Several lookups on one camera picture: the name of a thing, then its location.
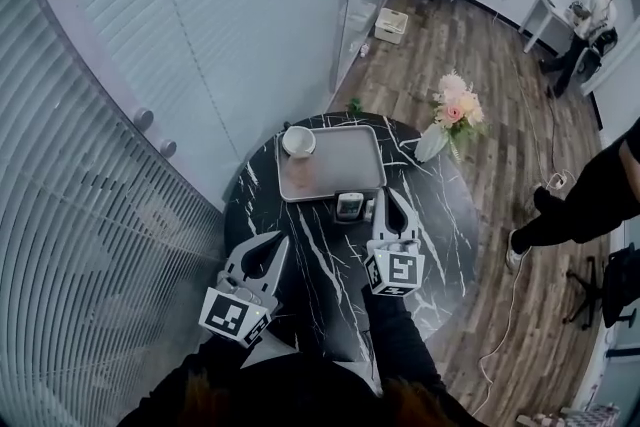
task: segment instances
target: office chair base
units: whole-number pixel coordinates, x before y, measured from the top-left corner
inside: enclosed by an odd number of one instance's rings
[[[591,270],[591,279],[589,280],[589,282],[583,280],[572,270],[568,270],[565,274],[567,279],[575,279],[584,289],[587,296],[585,297],[584,301],[582,301],[582,304],[580,304],[578,309],[573,313],[573,315],[562,319],[563,324],[570,324],[574,322],[584,310],[589,308],[589,320],[581,326],[581,329],[583,331],[586,331],[591,326],[593,326],[593,318],[596,314],[596,304],[598,301],[602,300],[602,289],[598,287],[598,281],[596,279],[596,259],[593,256],[589,256],[587,258],[587,262],[589,263]]]

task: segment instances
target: black sleeve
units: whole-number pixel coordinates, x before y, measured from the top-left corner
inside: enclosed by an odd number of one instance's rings
[[[625,141],[627,141],[633,158],[636,159],[637,162],[640,162],[640,118],[638,118],[626,133]]]
[[[119,427],[139,425],[173,425],[182,412],[189,375],[207,373],[212,388],[224,386],[251,353],[239,344],[213,335],[190,354],[153,390],[140,401],[137,409],[125,416]]]
[[[447,417],[456,425],[482,426],[447,393],[404,300],[373,295],[368,286],[362,289],[362,295],[381,381],[404,379],[418,382],[438,399]]]

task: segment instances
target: office chair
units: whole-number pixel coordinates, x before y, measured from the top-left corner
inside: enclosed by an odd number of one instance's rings
[[[581,75],[579,81],[583,83],[589,80],[602,66],[604,56],[611,52],[617,44],[618,33],[615,27],[603,32],[593,45],[589,45],[582,51],[571,76]]]
[[[596,278],[596,259],[593,256],[587,258],[590,265],[590,279],[587,282],[571,269],[567,271],[568,279],[575,279],[586,293],[586,297],[577,310],[562,320],[563,324],[574,322],[580,314],[589,308],[588,321],[582,324],[582,330],[589,329],[593,325],[598,301],[602,303],[602,315],[606,327],[613,326],[616,322],[628,322],[633,326],[636,319],[636,310],[630,315],[621,315],[622,309],[640,297],[640,290],[635,284],[640,279],[640,251],[635,246],[621,249],[609,255],[609,264],[604,269],[602,287],[598,287]]]

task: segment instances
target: black marble table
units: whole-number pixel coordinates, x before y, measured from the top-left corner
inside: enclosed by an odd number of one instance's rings
[[[420,218],[424,281],[405,303],[427,339],[451,316],[474,279],[478,223],[460,172],[445,152],[420,165],[413,157],[418,131],[383,116],[341,112],[296,124],[369,125],[375,130],[387,185]],[[369,360],[361,295],[367,277],[360,255],[366,253],[371,224],[334,224],[330,201],[285,203],[278,187],[276,139],[256,151],[234,186],[225,218],[226,252],[254,234],[276,229],[289,234],[293,248],[278,291],[284,306],[269,329],[303,351],[336,361]]]

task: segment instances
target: wooden floor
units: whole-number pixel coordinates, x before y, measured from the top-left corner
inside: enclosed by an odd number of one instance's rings
[[[372,39],[369,55],[358,58],[332,110],[344,110],[346,102],[357,97],[365,111],[424,130],[431,121],[427,101],[443,74],[455,69],[475,85],[488,130],[461,148],[460,167],[480,219],[477,285],[428,342],[449,391],[473,413],[487,393],[478,358],[495,348],[507,325],[514,276],[504,266],[506,239],[525,218],[522,205],[529,188],[541,181],[541,173],[548,179],[554,168],[553,118],[544,96],[547,79],[536,63],[545,52],[535,46],[524,54],[522,36],[463,0],[390,3],[409,14],[404,41],[395,46]],[[599,149],[593,109],[575,85],[554,105],[555,169],[578,175]],[[581,300],[577,286],[564,274],[571,267],[585,275],[585,257],[601,260],[608,247],[608,238],[603,238],[584,246],[571,242],[534,249],[527,256],[516,287],[511,331],[500,351],[485,361],[495,385],[477,416],[481,421],[514,425],[518,414],[557,412],[571,404],[596,329],[583,332],[579,325],[562,324]]]

